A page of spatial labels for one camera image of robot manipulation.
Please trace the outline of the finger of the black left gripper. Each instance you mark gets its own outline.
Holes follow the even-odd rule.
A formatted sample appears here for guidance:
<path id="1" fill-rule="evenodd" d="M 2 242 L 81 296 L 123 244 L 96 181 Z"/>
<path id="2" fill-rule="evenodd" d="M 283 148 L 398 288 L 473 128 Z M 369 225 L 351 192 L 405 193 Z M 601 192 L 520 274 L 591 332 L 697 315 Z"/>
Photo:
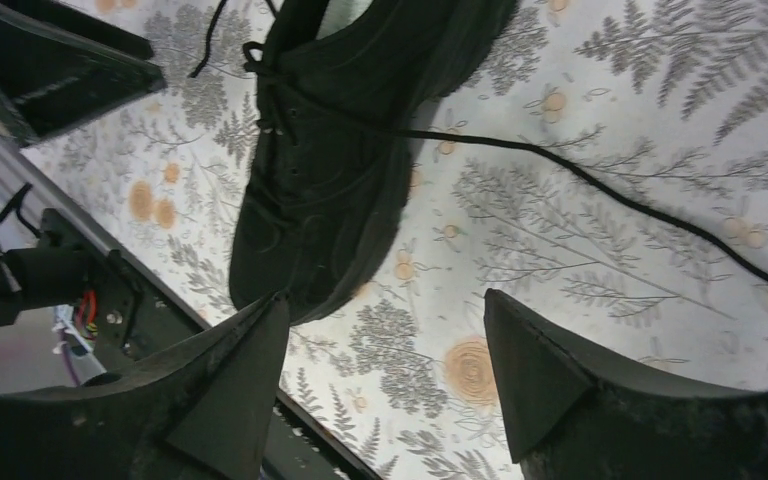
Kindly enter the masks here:
<path id="1" fill-rule="evenodd" d="M 48 141 L 165 88 L 148 40 L 59 1 L 0 1 L 0 135 Z"/>

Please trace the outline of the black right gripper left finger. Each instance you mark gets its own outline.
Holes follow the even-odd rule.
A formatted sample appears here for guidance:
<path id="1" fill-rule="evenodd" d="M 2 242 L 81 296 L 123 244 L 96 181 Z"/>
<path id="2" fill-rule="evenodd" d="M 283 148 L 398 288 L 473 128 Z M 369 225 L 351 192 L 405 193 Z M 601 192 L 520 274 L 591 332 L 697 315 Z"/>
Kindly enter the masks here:
<path id="1" fill-rule="evenodd" d="M 0 479 L 255 479 L 289 334 L 274 294 L 79 387 L 0 395 Z"/>

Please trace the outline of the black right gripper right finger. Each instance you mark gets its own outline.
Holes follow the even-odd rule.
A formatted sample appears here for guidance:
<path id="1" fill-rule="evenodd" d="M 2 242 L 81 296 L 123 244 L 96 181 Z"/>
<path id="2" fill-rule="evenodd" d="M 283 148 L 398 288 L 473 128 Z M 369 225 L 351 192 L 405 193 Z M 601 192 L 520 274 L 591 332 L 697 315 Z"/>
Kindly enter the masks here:
<path id="1" fill-rule="evenodd" d="M 511 460 L 530 479 L 768 479 L 768 391 L 620 355 L 505 292 L 484 325 Z"/>

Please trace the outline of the black sneaker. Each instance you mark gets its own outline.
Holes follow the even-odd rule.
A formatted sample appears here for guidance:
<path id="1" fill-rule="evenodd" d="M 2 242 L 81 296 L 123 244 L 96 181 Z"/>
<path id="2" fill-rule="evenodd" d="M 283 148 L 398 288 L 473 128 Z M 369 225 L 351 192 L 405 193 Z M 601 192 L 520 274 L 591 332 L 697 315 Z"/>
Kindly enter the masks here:
<path id="1" fill-rule="evenodd" d="M 648 186 L 717 197 L 735 184 L 768 189 L 768 1 L 271 1 L 262 41 L 223 7 L 189 2 L 165 32 L 197 69 L 213 51 L 228 66 L 239 50 L 255 80 L 246 115 L 209 115 L 216 142 L 250 165 L 229 270 L 236 307 L 286 289 L 295 322 L 306 323 L 347 303 L 396 236 L 413 178 L 409 142 L 487 144 L 457 125 L 410 126 L 420 105 L 464 87 L 504 100 L 536 81 L 529 111 L 549 124 L 572 113 L 570 72 L 593 73 L 634 99 L 653 95 L 659 123 L 697 139 L 660 157 L 657 129 L 627 151 L 573 159 L 605 137 L 607 122 L 596 121 L 567 139 L 511 143 L 642 214 L 636 233 L 596 202 L 564 200 L 528 166 L 470 161 L 455 197 L 496 222 L 478 263 L 485 285 L 556 280 L 576 303 L 646 320 L 685 296 L 655 284 L 626 291 L 627 280 L 643 281 L 634 254 L 643 244 L 669 251 L 699 288 L 693 303 L 710 309 L 713 267 L 733 249 L 653 208 Z"/>

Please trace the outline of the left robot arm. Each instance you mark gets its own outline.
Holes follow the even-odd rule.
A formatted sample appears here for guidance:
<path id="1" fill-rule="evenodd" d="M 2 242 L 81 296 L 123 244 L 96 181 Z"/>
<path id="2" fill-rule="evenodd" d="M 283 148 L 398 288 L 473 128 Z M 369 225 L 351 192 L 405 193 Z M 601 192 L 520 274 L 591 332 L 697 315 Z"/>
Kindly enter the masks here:
<path id="1" fill-rule="evenodd" d="M 148 40 L 58 1 L 0 1 L 0 138 L 33 146 L 161 91 Z M 0 211 L 19 216 L 23 185 Z M 65 304 L 85 291 L 83 249 L 0 247 L 0 327 L 25 310 Z"/>

